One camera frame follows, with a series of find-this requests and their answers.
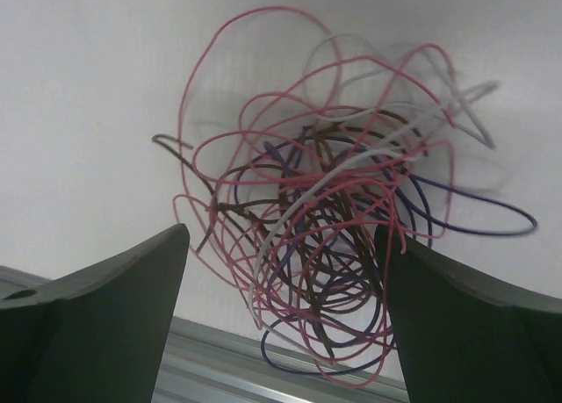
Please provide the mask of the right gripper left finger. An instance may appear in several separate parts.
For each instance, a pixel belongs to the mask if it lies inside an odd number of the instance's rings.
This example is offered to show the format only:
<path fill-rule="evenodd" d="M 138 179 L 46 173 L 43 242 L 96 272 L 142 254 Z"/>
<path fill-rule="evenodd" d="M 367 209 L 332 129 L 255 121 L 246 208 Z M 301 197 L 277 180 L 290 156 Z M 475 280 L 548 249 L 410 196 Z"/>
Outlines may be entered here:
<path fill-rule="evenodd" d="M 184 275 L 176 224 L 1 299 L 3 402 L 149 402 Z"/>

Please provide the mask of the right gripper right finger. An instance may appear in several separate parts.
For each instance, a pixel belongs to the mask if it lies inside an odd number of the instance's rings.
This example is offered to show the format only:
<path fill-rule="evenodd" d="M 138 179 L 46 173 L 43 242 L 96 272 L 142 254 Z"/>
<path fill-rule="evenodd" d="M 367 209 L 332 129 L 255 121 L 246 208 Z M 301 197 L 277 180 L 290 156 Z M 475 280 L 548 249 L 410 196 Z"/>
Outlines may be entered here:
<path fill-rule="evenodd" d="M 559 402 L 561 301 L 504 282 L 388 227 L 379 270 L 412 402 Z"/>

